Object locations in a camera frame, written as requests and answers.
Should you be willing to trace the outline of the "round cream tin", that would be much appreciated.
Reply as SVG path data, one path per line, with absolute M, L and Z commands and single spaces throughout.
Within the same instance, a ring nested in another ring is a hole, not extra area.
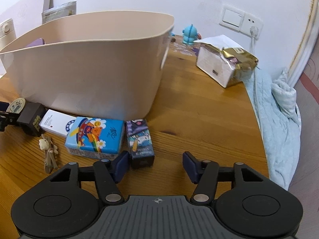
M 6 112 L 20 114 L 25 105 L 26 100 L 24 98 L 17 98 L 12 103 L 10 103 L 10 105 L 6 109 Z

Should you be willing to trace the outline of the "black cube box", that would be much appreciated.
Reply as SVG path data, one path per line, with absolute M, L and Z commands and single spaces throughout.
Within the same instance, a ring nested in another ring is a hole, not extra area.
M 40 122 L 46 114 L 46 108 L 40 103 L 27 102 L 17 123 L 27 135 L 41 136 Z

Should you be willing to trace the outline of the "blue bear tissue pack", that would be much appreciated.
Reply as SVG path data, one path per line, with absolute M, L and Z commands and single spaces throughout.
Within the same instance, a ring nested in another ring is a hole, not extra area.
M 123 134 L 123 120 L 77 117 L 65 147 L 79 157 L 114 160 L 119 155 Z

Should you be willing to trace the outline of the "dark cartoon card box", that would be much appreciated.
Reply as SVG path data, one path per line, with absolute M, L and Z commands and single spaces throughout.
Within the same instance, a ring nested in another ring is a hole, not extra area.
M 138 169 L 152 166 L 155 153 L 146 119 L 129 120 L 125 125 L 131 167 Z

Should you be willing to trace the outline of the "white flat card box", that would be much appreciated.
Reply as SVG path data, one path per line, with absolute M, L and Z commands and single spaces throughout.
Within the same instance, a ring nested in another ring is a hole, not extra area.
M 39 125 L 46 132 L 66 138 L 75 120 L 76 117 L 68 114 L 48 110 Z

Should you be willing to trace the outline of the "white thermos bottle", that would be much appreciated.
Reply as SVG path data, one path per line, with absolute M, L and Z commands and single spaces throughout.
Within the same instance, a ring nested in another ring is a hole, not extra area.
M 12 18 L 1 22 L 0 25 L 0 46 L 3 49 L 16 39 L 15 27 Z

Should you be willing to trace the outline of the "light blue blanket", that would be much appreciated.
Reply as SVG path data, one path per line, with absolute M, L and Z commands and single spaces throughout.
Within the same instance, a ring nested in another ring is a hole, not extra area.
M 252 103 L 266 153 L 269 178 L 288 190 L 297 168 L 301 147 L 301 115 L 296 90 L 283 71 L 272 80 L 256 68 L 244 85 Z

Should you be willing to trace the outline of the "beige plastic storage bin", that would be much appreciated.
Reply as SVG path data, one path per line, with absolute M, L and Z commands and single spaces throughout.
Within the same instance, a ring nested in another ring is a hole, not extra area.
M 66 16 L 1 51 L 17 93 L 84 117 L 144 118 L 154 102 L 174 28 L 172 15 L 100 11 Z

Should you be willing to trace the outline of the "banana chips snack bag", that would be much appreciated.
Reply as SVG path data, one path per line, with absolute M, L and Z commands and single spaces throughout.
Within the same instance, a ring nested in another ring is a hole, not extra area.
M 64 3 L 60 6 L 50 8 L 42 12 L 42 24 L 76 14 L 76 1 Z

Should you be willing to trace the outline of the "white gold snack box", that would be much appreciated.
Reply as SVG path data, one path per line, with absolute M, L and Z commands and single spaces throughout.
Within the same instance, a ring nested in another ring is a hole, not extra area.
M 217 48 L 201 44 L 196 66 L 221 87 L 236 85 L 251 76 L 258 58 L 243 48 Z

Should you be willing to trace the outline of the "white paper sheet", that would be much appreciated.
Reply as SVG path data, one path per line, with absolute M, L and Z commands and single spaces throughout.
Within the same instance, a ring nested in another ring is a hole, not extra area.
M 241 45 L 239 45 L 237 42 L 232 40 L 226 35 L 219 35 L 215 37 L 207 37 L 203 39 L 198 39 L 194 41 L 195 43 L 201 43 L 201 44 L 207 44 L 214 46 L 215 48 L 218 48 L 219 50 L 225 48 L 242 48 Z

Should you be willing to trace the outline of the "patterned table mat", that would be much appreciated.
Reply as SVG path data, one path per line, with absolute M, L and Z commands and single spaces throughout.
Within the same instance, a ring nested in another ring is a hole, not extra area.
M 170 49 L 174 53 L 181 53 L 186 56 L 197 57 L 200 49 L 200 44 L 187 45 L 183 43 L 183 37 L 179 35 L 172 36 L 170 42 Z

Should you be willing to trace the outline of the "blue cartoon figurine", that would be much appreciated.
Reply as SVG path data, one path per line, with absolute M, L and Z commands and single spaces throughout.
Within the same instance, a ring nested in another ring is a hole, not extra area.
M 183 44 L 194 45 L 196 40 L 201 39 L 201 35 L 193 24 L 187 26 L 183 31 Z

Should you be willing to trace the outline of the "lilac board leaning on wall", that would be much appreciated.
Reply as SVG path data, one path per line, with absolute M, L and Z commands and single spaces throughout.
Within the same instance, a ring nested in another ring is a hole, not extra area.
M 19 0 L 1 11 L 1 22 L 12 19 L 15 27 L 41 25 L 42 12 L 50 7 L 51 0 Z

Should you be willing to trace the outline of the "white wall switch socket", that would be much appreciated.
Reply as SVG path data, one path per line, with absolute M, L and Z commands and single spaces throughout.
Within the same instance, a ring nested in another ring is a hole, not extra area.
M 247 36 L 251 36 L 251 29 L 257 30 L 256 39 L 263 29 L 263 21 L 260 18 L 230 5 L 223 6 L 219 24 Z

